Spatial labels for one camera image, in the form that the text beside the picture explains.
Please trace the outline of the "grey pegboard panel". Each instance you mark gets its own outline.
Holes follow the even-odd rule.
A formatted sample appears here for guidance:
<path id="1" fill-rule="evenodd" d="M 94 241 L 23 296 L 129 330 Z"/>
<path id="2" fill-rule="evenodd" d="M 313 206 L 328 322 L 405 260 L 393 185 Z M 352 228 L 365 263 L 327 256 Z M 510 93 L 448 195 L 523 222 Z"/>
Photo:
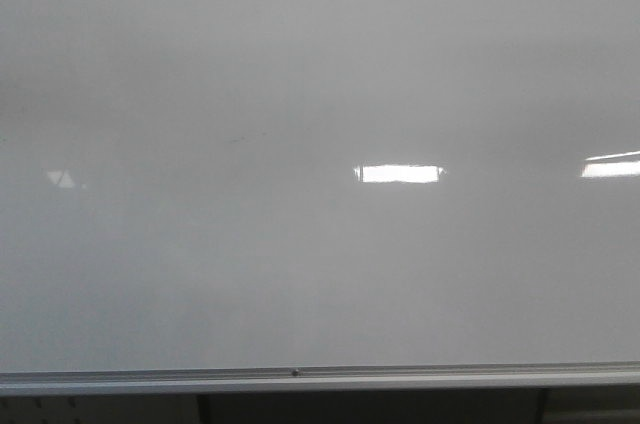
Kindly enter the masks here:
<path id="1" fill-rule="evenodd" d="M 200 423 L 195 397 L 2 397 L 2 423 Z"/>

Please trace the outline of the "grey panel lower right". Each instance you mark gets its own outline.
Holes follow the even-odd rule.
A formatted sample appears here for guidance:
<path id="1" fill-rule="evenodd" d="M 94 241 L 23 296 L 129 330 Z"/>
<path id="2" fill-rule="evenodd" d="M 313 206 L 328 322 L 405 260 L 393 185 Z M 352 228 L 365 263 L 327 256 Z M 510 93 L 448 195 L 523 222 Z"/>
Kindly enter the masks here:
<path id="1" fill-rule="evenodd" d="M 638 385 L 555 388 L 541 417 L 541 423 L 638 422 Z"/>

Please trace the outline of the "white whiteboard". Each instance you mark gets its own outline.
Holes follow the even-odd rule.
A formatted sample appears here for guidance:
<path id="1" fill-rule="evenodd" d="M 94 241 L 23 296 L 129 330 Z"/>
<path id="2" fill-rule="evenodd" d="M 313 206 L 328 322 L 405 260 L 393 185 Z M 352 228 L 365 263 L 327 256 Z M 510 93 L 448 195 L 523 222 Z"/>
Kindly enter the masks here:
<path id="1" fill-rule="evenodd" d="M 632 362 L 639 0 L 1 0 L 5 372 Z"/>

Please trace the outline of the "dark panel below whiteboard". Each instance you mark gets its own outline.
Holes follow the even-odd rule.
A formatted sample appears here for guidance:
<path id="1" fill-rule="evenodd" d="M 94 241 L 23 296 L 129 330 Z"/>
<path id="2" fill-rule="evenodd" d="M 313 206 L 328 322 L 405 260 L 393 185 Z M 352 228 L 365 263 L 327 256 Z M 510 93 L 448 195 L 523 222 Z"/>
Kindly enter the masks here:
<path id="1" fill-rule="evenodd" d="M 447 389 L 200 394 L 201 423 L 541 423 L 547 391 Z"/>

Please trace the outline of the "aluminium whiteboard bottom frame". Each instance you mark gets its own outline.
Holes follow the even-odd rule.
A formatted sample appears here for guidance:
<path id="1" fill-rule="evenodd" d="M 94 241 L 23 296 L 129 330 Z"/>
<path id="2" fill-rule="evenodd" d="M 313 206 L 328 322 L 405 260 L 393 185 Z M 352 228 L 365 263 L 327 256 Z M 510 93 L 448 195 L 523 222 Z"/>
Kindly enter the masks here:
<path id="1" fill-rule="evenodd" d="M 294 369 L 299 376 L 292 376 Z M 637 385 L 637 362 L 12 372 L 3 397 Z"/>

